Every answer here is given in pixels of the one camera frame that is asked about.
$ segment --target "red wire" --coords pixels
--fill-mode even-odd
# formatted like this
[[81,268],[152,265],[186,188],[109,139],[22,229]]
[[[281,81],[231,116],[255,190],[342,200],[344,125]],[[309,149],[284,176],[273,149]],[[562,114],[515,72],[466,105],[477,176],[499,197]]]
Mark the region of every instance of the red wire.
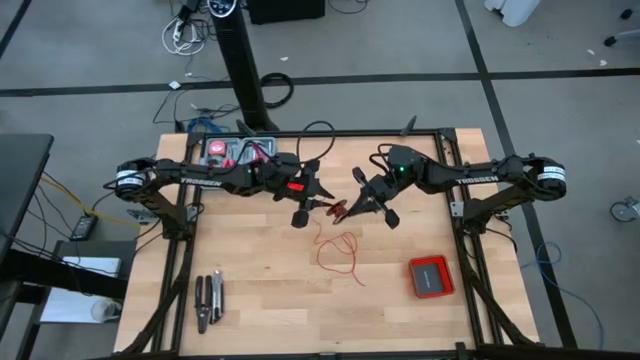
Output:
[[[322,234],[322,225],[318,221],[316,221],[316,219],[313,219],[313,218],[311,219],[316,224],[318,224],[318,235],[316,235],[316,238],[313,240],[314,245],[320,245],[316,250],[316,262],[318,263],[318,265],[327,271],[333,271],[343,275],[351,274],[353,276],[353,279],[358,284],[360,284],[361,286],[366,286],[365,284],[362,283],[362,281],[360,281],[360,279],[358,279],[358,276],[356,275],[356,263],[357,263],[356,252],[358,251],[358,239],[356,238],[356,236],[353,235],[353,233],[351,232],[345,232],[345,233],[342,233],[342,235],[336,236],[331,239],[320,240],[320,235]],[[347,248],[349,248],[349,250],[344,250],[340,248],[340,246],[338,246],[338,244],[336,243],[337,240],[342,240],[343,243],[347,246]],[[320,252],[322,251],[322,248],[328,244],[331,244],[334,248],[336,248],[336,250],[340,251],[341,253],[351,256],[353,260],[353,262],[351,263],[351,270],[340,271],[340,270],[332,269],[322,265],[322,263],[320,262]]]

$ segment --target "wooden tabletop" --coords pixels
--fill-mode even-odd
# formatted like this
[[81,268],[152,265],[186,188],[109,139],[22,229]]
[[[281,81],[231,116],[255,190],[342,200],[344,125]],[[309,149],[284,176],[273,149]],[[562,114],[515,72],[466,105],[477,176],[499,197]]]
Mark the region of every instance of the wooden tabletop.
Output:
[[[489,160],[480,130],[458,129],[457,135],[463,161]],[[328,141],[304,139],[301,158],[321,153]],[[351,169],[360,166],[368,178],[378,173],[367,159],[384,142],[408,145],[437,159],[429,136],[338,138],[321,160],[318,178],[322,185],[337,199],[351,204],[359,193]],[[158,158],[182,160],[185,143],[186,135],[163,135]],[[295,139],[278,139],[278,151],[295,152]],[[485,198],[497,187],[476,185],[470,190],[472,197]],[[162,191],[175,199],[177,186]],[[269,194],[241,198],[207,191],[202,203],[206,208],[198,221],[181,355],[449,350],[458,341],[474,347],[444,194],[428,196],[415,187],[401,193],[388,203],[401,219],[395,230],[387,227],[380,214],[362,215],[334,226],[319,209],[311,212],[306,228],[294,229],[290,223],[297,204],[273,202]],[[508,233],[501,223],[492,221],[488,226]],[[139,240],[139,245],[159,231]],[[355,274],[365,286],[350,274],[318,265],[314,239],[319,231],[320,240],[344,232],[355,235]],[[496,300],[526,336],[537,340],[511,243],[491,233],[481,239]],[[136,256],[116,351],[135,338],[155,310],[167,248],[168,242],[159,239]],[[418,299],[408,262],[432,255],[447,258],[455,293]],[[320,262],[348,271],[352,257],[325,246]],[[226,312],[218,324],[199,335],[193,307],[195,278],[214,270],[223,273]],[[173,311],[167,317],[164,348],[170,339]],[[485,338],[490,339],[483,305],[479,311]]]

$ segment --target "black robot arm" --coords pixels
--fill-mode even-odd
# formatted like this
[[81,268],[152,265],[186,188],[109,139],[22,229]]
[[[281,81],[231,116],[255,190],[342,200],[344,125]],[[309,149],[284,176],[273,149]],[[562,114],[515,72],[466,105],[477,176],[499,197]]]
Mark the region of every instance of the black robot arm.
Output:
[[[381,150],[384,146],[390,147],[386,153]],[[385,164],[377,162],[376,157]],[[410,147],[382,144],[378,147],[378,154],[372,155],[370,160],[383,169],[384,174],[367,180],[360,168],[353,169],[354,177],[362,185],[360,196],[340,220],[382,211],[387,224],[395,228],[400,219],[385,203],[414,184],[427,194],[442,193],[459,185],[512,184],[486,199],[452,204],[459,207],[454,213],[462,218],[465,230],[484,233],[487,222],[494,214],[534,200],[557,200],[566,194],[564,167],[549,158],[533,154],[528,158],[512,155],[501,161],[446,166]]]
[[273,194],[274,201],[286,198],[300,203],[292,226],[301,228],[307,225],[307,211],[331,205],[313,197],[334,198],[315,177],[319,167],[318,160],[301,163],[291,153],[277,153],[265,161],[230,168],[140,158],[120,165],[116,179],[104,187],[113,189],[120,199],[142,204],[157,215],[165,238],[186,239],[194,235],[192,220],[197,215],[197,207],[173,205],[160,193],[162,187],[170,184],[218,187],[244,197],[266,191]]

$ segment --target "red box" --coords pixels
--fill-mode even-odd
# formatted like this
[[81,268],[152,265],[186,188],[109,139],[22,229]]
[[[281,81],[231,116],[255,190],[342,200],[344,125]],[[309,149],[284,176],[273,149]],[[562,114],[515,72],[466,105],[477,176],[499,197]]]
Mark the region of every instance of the red box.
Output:
[[411,259],[409,271],[413,278],[416,296],[421,299],[449,295],[454,292],[447,259],[442,255]]

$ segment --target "black metal frame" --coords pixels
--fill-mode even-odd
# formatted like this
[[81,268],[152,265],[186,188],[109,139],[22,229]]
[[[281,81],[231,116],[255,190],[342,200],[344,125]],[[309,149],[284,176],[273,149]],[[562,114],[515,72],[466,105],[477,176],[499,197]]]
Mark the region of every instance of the black metal frame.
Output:
[[[338,130],[335,132],[331,132],[331,131],[313,131],[313,132],[308,132],[308,133],[304,133],[304,134],[300,134],[300,132],[298,131],[278,131],[278,132],[265,132],[265,133],[261,133],[260,135],[262,136],[273,136],[276,138],[298,138],[298,137],[303,137],[303,138],[314,138],[314,137],[331,137],[331,136],[335,136],[335,137],[371,137],[371,136],[379,136],[379,137],[389,137],[389,136],[401,136],[400,134],[400,130]],[[196,144],[198,144],[200,142],[200,140],[206,141],[206,139],[208,138],[226,138],[226,137],[245,137],[246,135],[244,134],[240,134],[240,133],[226,133],[226,134],[212,134],[212,135],[206,135],[206,134],[189,134],[188,140],[187,140],[187,148],[186,148],[186,152],[185,152],[185,157],[184,160],[185,161],[191,161],[192,160],[192,156],[194,155],[194,147]],[[439,161],[441,162],[446,162],[446,156],[444,155],[444,145],[443,145],[443,140],[449,140],[450,141],[450,147],[452,149],[452,153],[454,154],[454,158],[455,158],[455,163],[457,165],[461,165],[461,159],[460,159],[460,152],[458,149],[458,144],[456,141],[456,137],[455,137],[455,129],[452,128],[443,128],[443,129],[416,129],[416,130],[411,130],[407,136],[433,136],[435,144],[436,144],[436,148],[437,148],[437,152],[438,152],[438,158]],[[200,156],[204,155],[204,146],[201,147],[201,151],[200,151]],[[180,190],[179,190],[179,195],[178,195],[178,204],[184,205],[184,199],[185,199],[185,195],[186,195],[186,191],[187,188],[184,185],[181,185]],[[463,199],[467,199],[469,197],[468,195],[468,189],[466,189],[466,186],[464,187],[463,190]],[[202,191],[197,188],[196,191],[194,192],[194,196],[193,196],[193,203],[198,203],[200,202],[200,197],[202,195]],[[460,232],[456,231],[456,220],[455,218],[451,218],[452,220],[452,225],[453,225],[453,230],[454,230],[454,237],[455,237],[455,241],[457,244],[461,244],[461,241],[464,241],[464,238],[460,236]],[[178,242],[179,240],[177,239],[170,239],[170,244],[169,244],[169,251],[167,254],[167,261],[166,261],[166,265],[165,265],[165,271],[164,271],[164,275],[163,275],[163,286],[161,289],[161,299],[166,297],[166,294],[168,293],[169,290],[169,284],[171,284],[171,280],[173,278],[173,273],[174,273],[174,266],[175,266],[175,259],[177,256],[177,250],[178,250]],[[487,268],[486,268],[486,263],[484,262],[484,256],[482,254],[482,250],[481,250],[481,246],[479,243],[479,239],[475,239],[475,244],[474,244],[474,250],[476,251],[476,266],[477,269],[480,272],[480,280],[482,285],[489,289],[491,289],[490,283],[489,283],[489,278],[488,278],[488,272],[487,272]],[[188,264],[189,268],[190,268],[190,264],[193,258],[193,243],[192,241],[188,241],[186,244],[186,249],[185,249],[185,253],[184,253],[184,257],[183,257],[183,264]],[[461,257],[466,257],[466,251],[464,250],[464,248],[457,246],[457,252],[458,252],[458,257],[459,259]],[[175,353],[179,353],[180,350],[180,344],[181,344],[181,335],[182,335],[182,328],[183,328],[183,321],[184,321],[184,311],[185,311],[185,303],[186,303],[186,297],[187,297],[187,291],[188,291],[188,282],[183,284],[184,286],[182,287],[179,295],[178,295],[178,305],[177,305],[177,311],[176,311],[176,315],[175,315],[175,320],[174,320],[174,324],[173,324],[173,332],[172,332],[172,339],[171,339],[171,347],[170,350],[171,352],[175,352]],[[472,328],[472,334],[473,334],[473,339],[474,342],[476,344],[476,346],[479,346],[480,344],[484,343],[484,334],[482,332],[482,327],[480,325],[480,315],[478,313],[478,308],[477,308],[477,304],[476,304],[476,299],[475,299],[475,294],[473,291],[473,288],[471,286],[471,284],[469,283],[468,280],[463,280],[463,287],[464,287],[464,292],[465,292],[465,298],[467,300],[467,308],[469,311],[469,317],[471,319],[471,328]],[[491,321],[491,330],[492,330],[492,335],[494,337],[494,339],[496,342],[498,342],[498,344],[502,344],[502,337],[501,337],[501,333],[499,330],[499,327],[497,325],[497,322],[495,321],[495,319],[493,319],[492,314],[488,313],[490,321]],[[152,343],[152,348],[151,350],[153,352],[157,352],[160,351],[160,349],[162,348],[161,343],[162,343],[162,334],[164,332],[164,319],[159,323],[158,328],[156,329],[155,335],[154,335],[154,339],[153,339],[153,343]],[[464,350],[464,344],[457,344],[458,349],[456,350],[442,350],[442,351],[420,351],[420,352],[389,352],[389,353],[344,353],[344,354],[340,354],[341,358],[353,358],[353,359],[360,359],[360,358],[376,358],[376,359],[387,359],[387,358],[403,358],[403,359],[411,359],[411,358],[421,358],[421,359],[442,359],[442,358],[458,358],[461,355],[461,351],[465,351]],[[255,359],[255,358],[304,358],[304,359],[309,359],[309,358],[315,358],[315,357],[324,357],[325,355],[319,355],[319,354],[282,354],[282,355],[273,355],[273,354],[265,354],[265,355],[246,355],[246,356],[204,356],[204,357],[184,357],[184,358],[198,358],[198,359],[207,359],[207,358],[211,358],[211,359],[218,359],[218,358],[234,358],[234,359]]]
[[[292,131],[278,131],[261,133],[263,136],[273,136],[276,138],[313,138],[313,137],[372,137],[372,136],[433,136],[438,159],[442,163],[447,163],[445,142],[450,149],[450,154],[453,157],[454,165],[462,165],[462,158],[458,142],[456,138],[455,129],[441,128],[441,129],[422,129],[411,130],[408,134],[401,134],[399,130],[342,130],[342,131],[314,131],[301,134],[300,132]],[[189,134],[187,140],[187,148],[185,151],[185,161],[191,161],[194,155],[195,145],[206,142],[208,138],[225,138],[225,137],[245,137],[246,135],[241,133],[226,133],[226,134]],[[201,147],[200,156],[204,155],[204,146]],[[181,185],[178,203],[184,205],[187,185]],[[467,186],[460,186],[460,193],[463,201],[470,199],[469,189]],[[455,200],[454,191],[446,192],[448,202]],[[193,194],[192,203],[199,203],[202,196],[202,191],[197,187]],[[451,225],[454,235],[454,241],[456,244],[456,252],[458,255],[458,261],[460,263],[460,270],[462,273],[463,291],[467,301],[467,310],[469,312],[469,319],[471,324],[471,332],[474,340],[476,350],[467,351],[464,343],[456,343],[455,349],[452,350],[436,350],[436,351],[403,351],[403,352],[362,352],[362,353],[321,353],[321,354],[251,354],[251,355],[210,355],[210,356],[179,356],[180,344],[182,338],[182,329],[184,322],[184,312],[186,308],[186,298],[188,291],[188,284],[191,271],[191,262],[193,260],[193,245],[195,239],[189,239],[185,244],[185,251],[183,254],[183,265],[178,277],[172,283],[175,259],[178,250],[178,239],[170,239],[169,252],[167,254],[167,261],[165,266],[165,272],[163,275],[163,291],[161,291],[161,310],[156,310],[152,320],[147,324],[155,330],[154,342],[152,344],[151,353],[140,354],[146,342],[144,344],[138,343],[134,351],[116,355],[120,358],[148,358],[148,356],[160,356],[167,359],[471,359],[471,358],[485,358],[485,359],[522,359],[533,360],[545,358],[546,360],[565,360],[565,359],[631,359],[637,358],[638,354],[622,353],[622,352],[605,352],[605,351],[591,351],[591,350],[578,350],[572,348],[546,348],[544,346],[534,345],[533,343],[519,341],[519,344],[503,345],[501,326],[506,331],[511,330],[512,333],[519,333],[517,328],[508,321],[508,317],[502,311],[499,304],[493,300],[491,292],[491,284],[489,281],[489,274],[480,244],[478,236],[471,238],[471,244],[475,252],[475,261],[477,275],[471,268],[469,259],[467,258],[467,251],[465,245],[465,234],[461,231],[459,218],[451,216]],[[486,311],[489,318],[489,325],[492,335],[493,343],[488,343],[484,340],[484,333],[480,324],[480,314],[476,303],[475,293],[478,293],[486,305]],[[169,350],[160,350],[162,348],[162,333],[165,327],[165,317],[170,305],[177,298],[177,311],[175,313],[175,319],[173,323],[173,331],[171,337],[171,346]],[[516,337],[518,340],[524,339],[524,337]]]

